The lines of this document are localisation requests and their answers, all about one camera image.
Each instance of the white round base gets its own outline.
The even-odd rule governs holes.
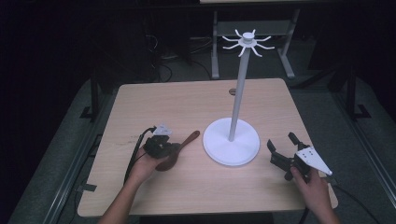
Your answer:
[[[218,119],[204,133],[206,153],[215,161],[228,166],[239,166],[254,159],[259,153],[260,137],[254,128],[239,119],[234,140],[230,142],[231,118]]]

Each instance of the person's left hand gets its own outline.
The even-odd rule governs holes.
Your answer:
[[[145,149],[141,147],[136,153],[136,159],[137,161],[134,163],[128,179],[132,178],[136,183],[141,184],[151,176],[155,167],[161,162],[166,161],[168,157],[161,159],[152,158],[149,154],[146,154]]]

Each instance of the wooden spoon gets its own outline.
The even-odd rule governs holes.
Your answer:
[[[172,167],[176,164],[177,158],[178,158],[178,153],[180,153],[181,149],[183,149],[184,146],[186,146],[188,143],[192,142],[195,138],[199,136],[200,132],[195,131],[190,136],[184,140],[184,142],[180,145],[178,149],[176,149],[174,152],[172,152],[169,155],[169,158],[166,161],[161,162],[160,164],[155,167],[157,171],[168,171],[172,169]]]

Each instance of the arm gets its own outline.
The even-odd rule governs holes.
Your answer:
[[[303,194],[306,206],[315,214],[320,224],[339,224],[338,216],[332,210],[329,186],[320,178],[318,170],[311,168],[310,181],[305,183],[295,167],[291,167],[297,188]]]
[[[158,164],[167,159],[167,157],[159,160],[154,159],[145,154],[142,147],[137,151],[136,157],[138,160],[134,163],[134,167],[127,181],[116,199],[114,199],[113,203],[107,208],[99,220],[99,223],[126,223],[132,203],[134,202],[134,196],[140,185],[151,176]]]

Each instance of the background desk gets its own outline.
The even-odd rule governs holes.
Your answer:
[[[202,136],[214,120],[230,117],[236,80],[124,85],[120,88],[98,149],[88,184],[78,207],[83,217],[101,216],[122,187],[136,140],[144,130],[165,123],[173,130],[170,142],[181,143],[195,130],[201,135],[180,152],[175,167],[154,173],[137,192],[131,214],[207,214],[303,209],[293,182],[270,163],[266,142],[291,157],[294,132],[311,144],[300,115],[282,79],[248,79],[240,119],[259,134],[256,158],[241,167],[225,167],[205,153]],[[331,192],[332,205],[337,200]]]

